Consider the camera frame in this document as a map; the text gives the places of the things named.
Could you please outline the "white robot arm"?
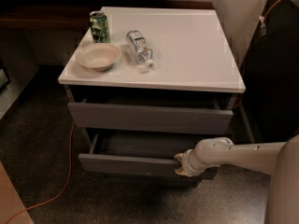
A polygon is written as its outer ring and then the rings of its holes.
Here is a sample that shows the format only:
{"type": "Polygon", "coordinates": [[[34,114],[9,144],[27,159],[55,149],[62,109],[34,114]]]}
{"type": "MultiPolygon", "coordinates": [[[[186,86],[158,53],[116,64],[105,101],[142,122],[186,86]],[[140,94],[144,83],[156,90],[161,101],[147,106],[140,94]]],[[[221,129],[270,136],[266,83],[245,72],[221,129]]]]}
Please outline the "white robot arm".
{"type": "Polygon", "coordinates": [[[285,142],[245,145],[226,137],[203,139],[174,159],[180,163],[176,174],[187,177],[220,165],[270,175],[264,224],[299,223],[299,135],[285,142]]]}

